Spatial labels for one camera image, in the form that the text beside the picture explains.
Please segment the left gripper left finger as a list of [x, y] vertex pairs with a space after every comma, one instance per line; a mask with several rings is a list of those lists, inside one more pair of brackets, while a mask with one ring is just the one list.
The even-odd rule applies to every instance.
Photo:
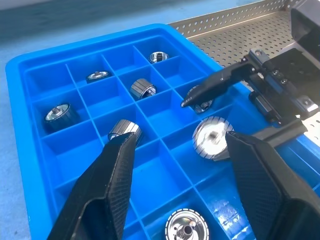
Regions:
[[136, 139], [129, 132], [103, 147], [75, 182], [47, 240], [122, 240]]

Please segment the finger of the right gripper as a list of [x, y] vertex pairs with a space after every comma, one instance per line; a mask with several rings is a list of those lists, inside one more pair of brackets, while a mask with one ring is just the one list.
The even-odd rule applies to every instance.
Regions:
[[307, 131], [303, 122], [299, 119], [280, 127], [266, 127], [252, 136], [267, 142], [273, 148], [278, 147], [292, 139], [299, 137]]
[[186, 95], [180, 106], [185, 108], [214, 100], [227, 92], [229, 87], [247, 79], [255, 69], [253, 61], [246, 60], [214, 72]]

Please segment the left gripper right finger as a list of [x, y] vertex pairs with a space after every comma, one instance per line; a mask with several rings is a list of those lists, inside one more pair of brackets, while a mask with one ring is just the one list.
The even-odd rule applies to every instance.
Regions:
[[226, 134], [236, 186], [256, 240], [320, 240], [320, 197], [267, 142]]

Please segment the perforated metal tray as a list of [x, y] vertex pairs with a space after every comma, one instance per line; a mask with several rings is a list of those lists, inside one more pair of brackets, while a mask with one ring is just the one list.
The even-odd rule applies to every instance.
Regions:
[[282, 10], [284, 4], [285, 0], [262, 1], [225, 13], [216, 12], [215, 20], [234, 17], [237, 13], [244, 14], [245, 20], [194, 36], [191, 35], [194, 30], [187, 28], [196, 23], [195, 19], [175, 22], [172, 26], [223, 68], [238, 62], [250, 49], [257, 47], [269, 58], [283, 57], [289, 50], [296, 49], [320, 70], [320, 62], [293, 41], [289, 12]]

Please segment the blue compartment tray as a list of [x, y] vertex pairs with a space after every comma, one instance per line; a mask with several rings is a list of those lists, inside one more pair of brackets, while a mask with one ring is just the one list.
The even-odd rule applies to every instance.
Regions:
[[[150, 63], [153, 52], [169, 59]], [[125, 240], [165, 240], [172, 212], [193, 209], [208, 224], [210, 240], [256, 240], [228, 161], [210, 161], [193, 148], [192, 134], [206, 117], [219, 116], [236, 131], [253, 134], [268, 122], [235, 84], [197, 114], [181, 108], [186, 93], [222, 68], [165, 24], [151, 24], [22, 54], [5, 67], [19, 165], [32, 240], [45, 240], [78, 177], [108, 142], [120, 119], [137, 123], [143, 137], [135, 151]], [[111, 76], [87, 82], [88, 75]], [[135, 98], [138, 79], [156, 86]], [[49, 132], [45, 115], [71, 104], [80, 121]]]

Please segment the metal nut in blue tray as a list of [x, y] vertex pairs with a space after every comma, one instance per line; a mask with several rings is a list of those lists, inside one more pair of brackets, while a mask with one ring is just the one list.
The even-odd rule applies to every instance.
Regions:
[[159, 63], [165, 60], [168, 60], [170, 56], [163, 51], [155, 51], [151, 53], [148, 57], [148, 60], [151, 64]]

